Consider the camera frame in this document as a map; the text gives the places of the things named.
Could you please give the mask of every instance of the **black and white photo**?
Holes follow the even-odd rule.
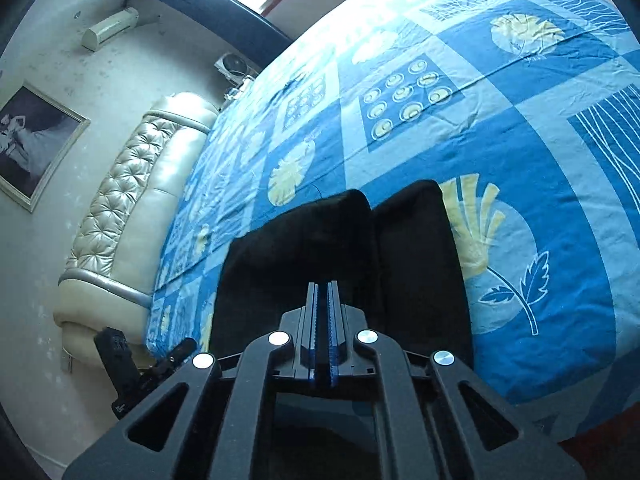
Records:
[[[24,83],[0,110],[0,187],[29,211],[89,120]]]

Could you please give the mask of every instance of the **wrinkled sheet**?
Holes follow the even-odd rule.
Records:
[[[146,345],[206,348],[233,238],[345,189],[376,206],[428,178],[476,373],[558,440],[606,420],[639,398],[639,68],[603,0],[346,1],[210,131]]]

